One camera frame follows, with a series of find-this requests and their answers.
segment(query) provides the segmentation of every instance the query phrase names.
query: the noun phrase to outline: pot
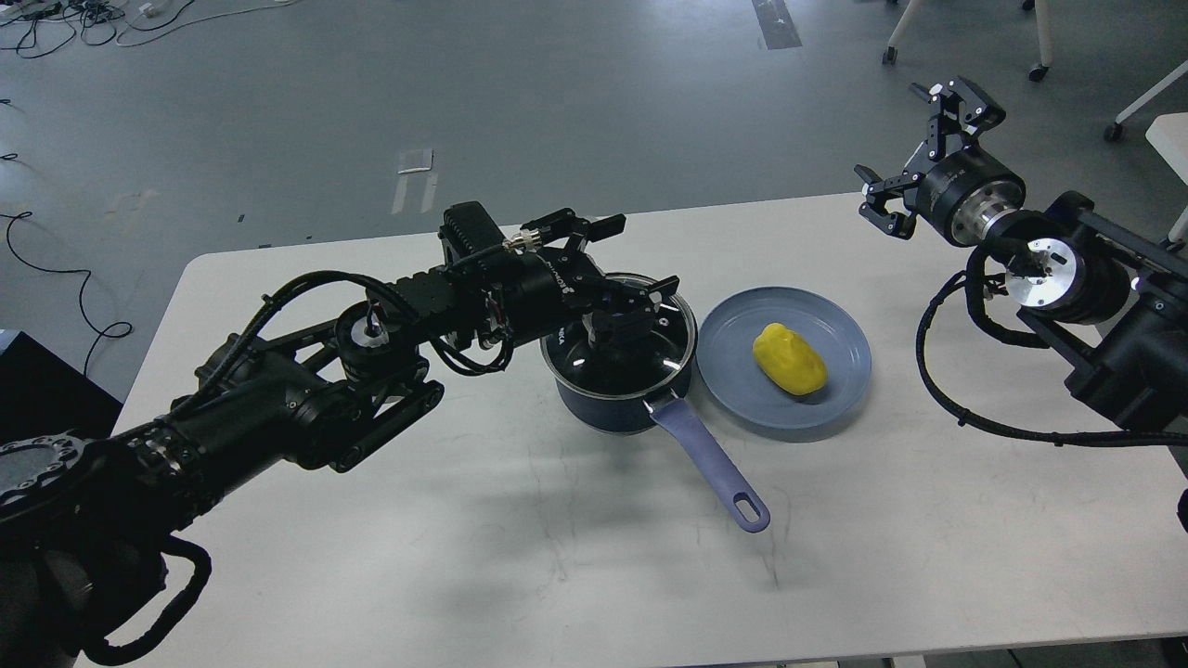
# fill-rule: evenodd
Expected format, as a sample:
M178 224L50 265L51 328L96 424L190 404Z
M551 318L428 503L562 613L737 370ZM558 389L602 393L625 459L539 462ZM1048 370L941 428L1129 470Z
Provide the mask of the pot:
M639 288L655 283L636 273L607 278ZM693 310L678 295L652 308L651 326L639 330L628 324L636 330L618 342L593 344L589 316L541 339L561 401L600 431L637 434L659 424L681 443L738 525L762 531L771 522L767 506L683 398L697 348Z

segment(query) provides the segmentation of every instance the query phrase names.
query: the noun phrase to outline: blue plate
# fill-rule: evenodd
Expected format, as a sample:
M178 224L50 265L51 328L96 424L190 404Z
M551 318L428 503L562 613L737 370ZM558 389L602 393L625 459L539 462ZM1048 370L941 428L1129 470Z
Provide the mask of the blue plate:
M800 333L829 370L805 397L779 389L751 345L772 322ZM849 423L871 382L871 346L838 304L796 288L754 288L718 304L701 324L697 368L710 395L746 429L781 441L816 441Z

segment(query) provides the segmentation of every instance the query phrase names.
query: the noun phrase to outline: table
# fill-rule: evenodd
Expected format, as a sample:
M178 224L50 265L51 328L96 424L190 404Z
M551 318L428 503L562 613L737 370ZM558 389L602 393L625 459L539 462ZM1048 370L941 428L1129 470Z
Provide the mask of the table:
M1188 183L1188 113L1156 116L1146 130L1146 140L1171 165L1176 175ZM1168 232L1168 240L1188 240L1188 207Z
M531 346L478 379L435 360L441 407L356 470L274 466L184 531L210 550L214 576L146 664L702 666L1188 632L1184 479L1168 450L959 428L924 392L912 336L965 252L927 228L885 238L859 202L636 214L589 247L605 271L680 275L701 317L740 290L785 284L865 329L867 401L826 441L750 435L703 386L690 392L771 509L766 531L739 530L663 431L604 435L569 416ZM394 278L438 261L431 234L197 258L118 428L192 391L191 370L298 272ZM359 298L321 289L265 335ZM1003 348L956 303L934 336L937 382L988 417L1108 427L1068 398L1050 351Z

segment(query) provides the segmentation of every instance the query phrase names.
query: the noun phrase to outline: yellow pepper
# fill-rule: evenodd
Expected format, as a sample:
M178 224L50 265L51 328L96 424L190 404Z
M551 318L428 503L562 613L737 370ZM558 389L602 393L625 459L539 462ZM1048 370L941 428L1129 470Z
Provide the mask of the yellow pepper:
M824 387L829 379L821 355L800 334L778 322L763 328L751 352L767 378L798 397Z

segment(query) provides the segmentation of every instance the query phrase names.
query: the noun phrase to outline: pot handle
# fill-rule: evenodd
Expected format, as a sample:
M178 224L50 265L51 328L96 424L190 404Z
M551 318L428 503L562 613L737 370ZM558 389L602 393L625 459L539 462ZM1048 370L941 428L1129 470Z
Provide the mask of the pot handle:
M734 517L734 522L752 534L766 529L767 524L771 523L767 506L751 489L746 478L739 473L738 467L722 450L714 435L709 433L709 429L706 429L704 423L693 411L693 407L676 395L663 405L653 405L647 402L644 402L644 405L647 407L652 421L672 434L684 452L689 453L689 459L701 471L702 477L709 483L710 489L718 494L727 512ZM748 519L742 513L740 504L750 506L748 510L752 511L754 519Z

